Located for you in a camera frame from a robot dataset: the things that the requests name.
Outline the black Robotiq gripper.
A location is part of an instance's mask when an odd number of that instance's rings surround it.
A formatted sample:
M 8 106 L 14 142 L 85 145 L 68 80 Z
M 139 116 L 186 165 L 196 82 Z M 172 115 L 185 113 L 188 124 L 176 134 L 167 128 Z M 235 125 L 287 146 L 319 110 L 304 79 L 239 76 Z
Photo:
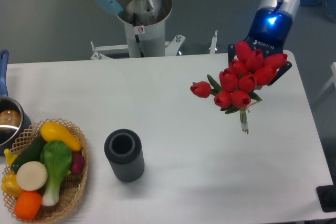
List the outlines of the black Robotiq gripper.
M 292 26 L 292 18 L 281 12 L 274 13 L 271 9 L 261 8 L 257 11 L 247 37 L 244 39 L 253 50 L 260 49 L 265 56 L 283 52 L 283 46 Z M 229 44 L 228 63 L 236 56 L 235 44 Z M 273 85 L 290 68 L 292 63 L 287 61 L 277 71 L 277 75 L 267 84 Z

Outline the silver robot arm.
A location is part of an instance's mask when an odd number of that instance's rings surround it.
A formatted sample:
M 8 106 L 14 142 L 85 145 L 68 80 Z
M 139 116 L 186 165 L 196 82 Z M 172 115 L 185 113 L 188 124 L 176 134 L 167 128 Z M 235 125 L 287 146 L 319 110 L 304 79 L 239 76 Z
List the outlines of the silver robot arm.
M 266 59 L 282 53 L 300 3 L 301 0 L 261 0 L 244 41 L 253 50 L 260 49 Z

